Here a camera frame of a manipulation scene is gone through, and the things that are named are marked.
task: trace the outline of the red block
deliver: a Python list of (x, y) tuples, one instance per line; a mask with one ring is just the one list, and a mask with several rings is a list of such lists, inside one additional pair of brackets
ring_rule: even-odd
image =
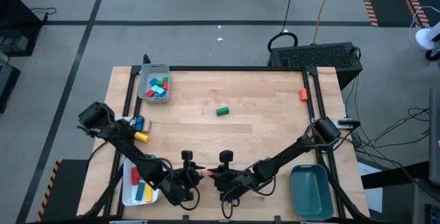
[(131, 184), (134, 186), (137, 186), (139, 184), (140, 176), (138, 169), (136, 167), (133, 167), (131, 169)]
[(153, 92), (153, 90), (149, 90), (149, 91), (147, 91), (147, 92), (145, 93), (145, 96), (148, 97), (148, 98), (153, 97), (153, 96), (154, 96), (154, 92)]

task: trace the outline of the green block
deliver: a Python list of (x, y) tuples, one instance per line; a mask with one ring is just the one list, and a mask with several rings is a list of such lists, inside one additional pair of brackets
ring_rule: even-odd
[(229, 114), (229, 108), (228, 107), (223, 107), (223, 108), (215, 110), (215, 112), (217, 112), (218, 116)]
[(136, 201), (142, 201), (142, 196), (144, 195), (144, 189), (145, 189), (145, 183), (139, 182), (137, 185), (137, 191), (136, 191)]

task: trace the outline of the black metal frame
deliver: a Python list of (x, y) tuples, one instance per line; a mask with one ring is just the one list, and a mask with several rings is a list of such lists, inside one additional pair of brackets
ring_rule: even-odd
[[(148, 56), (146, 56), (146, 55), (144, 55), (144, 64), (145, 63), (151, 63)], [(129, 85), (127, 88), (127, 93), (126, 93), (126, 97), (125, 97), (124, 109), (122, 112), (122, 116), (127, 116), (129, 114), (131, 96), (133, 95), (133, 87), (134, 87), (135, 77), (139, 74), (140, 69), (141, 69), (140, 65), (134, 65), (131, 67)], [(241, 67), (241, 66), (170, 66), (170, 70), (173, 70), (173, 71), (300, 71), (300, 72), (302, 72), (302, 79), (304, 81), (304, 88), (306, 89), (307, 96), (308, 96), (307, 109), (309, 112), (310, 122), (311, 122), (311, 119), (315, 117), (313, 102), (312, 102), (311, 93), (310, 93), (309, 79), (308, 79), (309, 72), (305, 68), (268, 67), (268, 66), (262, 66), (262, 67), (258, 67), (258, 66), (257, 67), (247, 67), (247, 66), (244, 66), (244, 67)], [(315, 86), (315, 90), (316, 90), (316, 97), (317, 97), (317, 101), (318, 101), (318, 108), (320, 110), (320, 116), (324, 117), (325, 116), (325, 108), (324, 108), (324, 102), (322, 99), (322, 93), (321, 93), (321, 88), (320, 88), (320, 84), (319, 84), (319, 80), (318, 80), (318, 75), (316, 73), (316, 70), (313, 70), (312, 72), (313, 72), (312, 73), (313, 82), (314, 82), (314, 86)], [(141, 99), (139, 97), (136, 97), (135, 109), (134, 109), (134, 113), (133, 113), (134, 116), (139, 115), (140, 105), (141, 105)], [(113, 165), (112, 165), (112, 169), (111, 169), (110, 180), (112, 180), (116, 175), (116, 171), (120, 165), (120, 157), (121, 157), (121, 153), (119, 151), (116, 151), (114, 158), (113, 158)], [(335, 162), (335, 158), (334, 158), (333, 153), (328, 153), (328, 158), (329, 158), (330, 170), (332, 171), (334, 179), (339, 184), (338, 171), (336, 169), (336, 162)], [(324, 163), (324, 161), (318, 160), (318, 163), (322, 164), (322, 163)], [(344, 206), (336, 194), (335, 194), (335, 198), (336, 198), (336, 203), (337, 203), (338, 216), (340, 218), (345, 219), (346, 215), (345, 215), (345, 211), (344, 211)], [(120, 216), (120, 217), (122, 217), (122, 214), (124, 211), (124, 205), (122, 204), (121, 200), (122, 200), (122, 191), (120, 192), (120, 196), (118, 198), (118, 208), (116, 210), (116, 215)], [(106, 202), (106, 204), (104, 206), (103, 216), (110, 216), (110, 208), (111, 208), (112, 201), (113, 201), (113, 193), (110, 195), (108, 201)], [(259, 223), (259, 224), (263, 224), (263, 223), (299, 223), (298, 221), (281, 221), (281, 218), (279, 216), (275, 216), (274, 220), (275, 220), (274, 222), (273, 221), (239, 221), (239, 222), (238, 221), (229, 221), (229, 223), (237, 223), (237, 224), (238, 223), (243, 223), (243, 224), (244, 223)], [(168, 220), (149, 220), (148, 222), (149, 223), (150, 222), (175, 223), (176, 220), (169, 220), (169, 221)], [(191, 223), (207, 223), (207, 222), (211, 223), (212, 221), (191, 221)]]

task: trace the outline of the yellow cylinder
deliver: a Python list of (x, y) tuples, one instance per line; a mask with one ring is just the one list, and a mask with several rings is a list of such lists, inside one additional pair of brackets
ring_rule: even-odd
[(145, 135), (145, 134), (143, 134), (141, 132), (136, 132), (135, 133), (135, 138), (140, 140), (141, 142), (145, 142), (145, 143), (147, 143), (148, 140), (149, 140), (148, 135)]

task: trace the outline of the wooden table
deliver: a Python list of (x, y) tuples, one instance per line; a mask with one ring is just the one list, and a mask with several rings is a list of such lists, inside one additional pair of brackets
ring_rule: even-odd
[[(105, 102), (121, 115), (127, 92), (130, 67), (114, 67)], [(334, 68), (318, 68), (325, 110), (330, 118), (345, 116), (344, 104)], [(134, 110), (138, 79), (133, 90), (130, 112)], [(313, 79), (309, 77), (312, 98), (316, 101)], [(152, 121), (149, 143), (136, 142), (144, 152), (169, 159), (175, 168), (182, 167), (181, 151), (192, 150), (193, 161), (200, 166), (215, 168), (219, 153), (234, 151), (232, 167), (243, 169), (259, 159), (272, 157), (296, 141), (309, 125), (306, 102), (301, 102), (303, 87), (300, 72), (295, 71), (172, 71), (170, 102), (142, 102), (140, 115)], [(229, 115), (217, 117), (215, 109), (228, 106)], [(318, 106), (314, 103), (316, 116)], [(102, 140), (97, 139), (94, 148)], [(106, 188), (115, 148), (107, 144), (90, 163), (81, 196), (78, 214), (85, 213)], [(350, 142), (345, 142), (335, 154), (340, 185), (362, 213), (369, 216), (358, 165)], [(279, 215), (283, 221), (300, 220), (294, 212), (289, 186), (289, 174), (295, 165), (315, 164), (313, 151), (303, 154), (280, 169), (275, 193), (262, 197), (248, 192), (234, 208), (232, 220), (273, 221)], [(213, 180), (205, 178), (199, 184), (201, 200), (196, 210), (187, 212), (172, 206), (165, 197), (152, 205), (125, 207), (124, 219), (190, 220), (224, 219), (219, 192)], [(264, 188), (269, 192), (272, 186)], [(111, 213), (116, 213), (120, 186), (115, 190)], [(194, 201), (185, 202), (190, 207)], [(334, 216), (337, 216), (333, 200)]]

